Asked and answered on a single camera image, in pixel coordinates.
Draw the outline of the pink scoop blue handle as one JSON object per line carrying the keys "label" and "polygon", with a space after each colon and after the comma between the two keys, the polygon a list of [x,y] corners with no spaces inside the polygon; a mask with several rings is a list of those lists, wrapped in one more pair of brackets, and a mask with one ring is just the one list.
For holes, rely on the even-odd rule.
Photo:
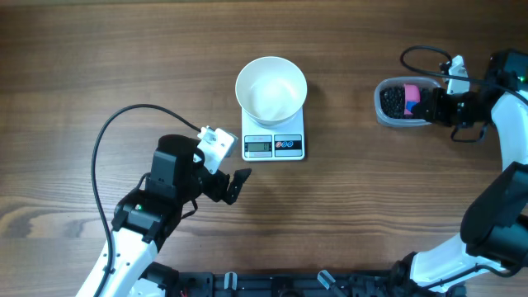
{"label": "pink scoop blue handle", "polygon": [[421,93],[420,89],[416,85],[412,84],[404,84],[404,115],[405,116],[412,116],[412,108],[420,102],[421,100]]}

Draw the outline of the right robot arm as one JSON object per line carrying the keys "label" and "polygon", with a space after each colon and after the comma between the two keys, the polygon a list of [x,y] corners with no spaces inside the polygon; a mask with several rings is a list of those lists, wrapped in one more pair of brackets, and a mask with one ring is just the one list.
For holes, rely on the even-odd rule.
{"label": "right robot arm", "polygon": [[494,126],[502,173],[466,210],[458,234],[394,263],[385,286],[390,296],[460,296],[461,283],[472,277],[510,278],[527,266],[527,55],[493,53],[482,79],[460,76],[463,67],[448,57],[436,73],[448,88],[407,96],[404,110],[454,132],[480,123],[481,137]]}

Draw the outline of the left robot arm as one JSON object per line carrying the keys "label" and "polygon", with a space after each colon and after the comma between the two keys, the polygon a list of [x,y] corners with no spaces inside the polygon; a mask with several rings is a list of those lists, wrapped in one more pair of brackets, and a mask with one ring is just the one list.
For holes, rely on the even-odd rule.
{"label": "left robot arm", "polygon": [[178,271],[154,260],[187,218],[183,206],[201,195],[233,204],[250,169],[219,170],[238,139],[204,128],[196,139],[167,134],[158,141],[150,172],[116,206],[110,241],[78,292],[80,296],[183,296]]}

